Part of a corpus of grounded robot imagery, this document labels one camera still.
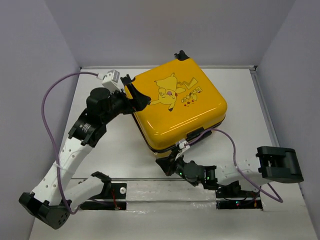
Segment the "yellow hard-shell suitcase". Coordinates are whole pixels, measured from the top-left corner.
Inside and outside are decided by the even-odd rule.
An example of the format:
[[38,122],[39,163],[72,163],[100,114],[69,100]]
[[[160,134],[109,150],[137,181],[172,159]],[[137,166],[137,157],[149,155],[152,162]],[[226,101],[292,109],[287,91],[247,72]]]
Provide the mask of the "yellow hard-shell suitcase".
[[226,117],[227,102],[200,66],[180,50],[175,59],[138,74],[133,85],[151,98],[133,118],[149,149],[156,154],[171,151],[185,139],[219,126]]

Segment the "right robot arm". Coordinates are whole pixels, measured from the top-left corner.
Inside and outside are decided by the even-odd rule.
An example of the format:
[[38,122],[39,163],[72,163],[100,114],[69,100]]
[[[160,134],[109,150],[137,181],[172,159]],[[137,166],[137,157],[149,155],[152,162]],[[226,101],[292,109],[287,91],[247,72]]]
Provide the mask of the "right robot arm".
[[230,185],[235,196],[257,192],[271,182],[296,184],[304,181],[296,151],[292,148],[261,146],[254,157],[237,163],[203,166],[175,149],[169,156],[155,161],[166,176],[177,174],[192,186],[201,184],[206,190]]

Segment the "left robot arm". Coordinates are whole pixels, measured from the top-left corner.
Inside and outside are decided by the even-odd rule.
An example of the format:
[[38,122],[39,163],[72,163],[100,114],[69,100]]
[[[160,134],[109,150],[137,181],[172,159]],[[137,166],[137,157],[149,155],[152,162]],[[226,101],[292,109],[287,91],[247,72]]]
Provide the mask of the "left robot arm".
[[91,90],[86,107],[68,132],[60,151],[54,147],[55,162],[41,182],[31,191],[24,192],[19,203],[29,214],[57,230],[70,215],[77,213],[81,204],[92,197],[104,198],[112,192],[109,176],[96,171],[87,180],[66,190],[78,167],[96,147],[107,132],[107,124],[118,115],[140,112],[151,102],[151,98],[136,89],[129,75],[121,82],[129,93],[119,88],[113,75],[95,75],[103,86]]

